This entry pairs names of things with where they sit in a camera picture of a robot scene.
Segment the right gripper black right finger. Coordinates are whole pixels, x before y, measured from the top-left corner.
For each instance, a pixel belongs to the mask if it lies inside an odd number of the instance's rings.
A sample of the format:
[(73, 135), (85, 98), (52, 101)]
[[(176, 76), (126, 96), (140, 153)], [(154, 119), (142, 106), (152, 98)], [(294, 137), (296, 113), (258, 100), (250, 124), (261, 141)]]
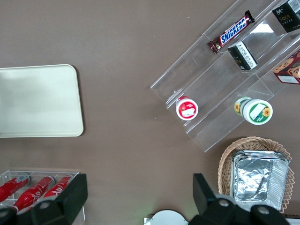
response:
[(246, 211), (225, 198), (217, 198), (201, 173), (193, 174), (193, 199), (198, 215), (190, 225), (287, 225), (289, 222), (276, 209), (254, 205)]

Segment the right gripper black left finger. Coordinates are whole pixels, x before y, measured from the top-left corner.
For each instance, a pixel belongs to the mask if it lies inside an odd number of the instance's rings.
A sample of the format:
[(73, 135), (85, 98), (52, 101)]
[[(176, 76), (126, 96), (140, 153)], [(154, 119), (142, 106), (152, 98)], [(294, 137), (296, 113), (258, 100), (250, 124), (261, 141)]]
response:
[(88, 198), (87, 176), (79, 174), (54, 200), (44, 200), (18, 215), (14, 209), (0, 210), (2, 225), (71, 225)]

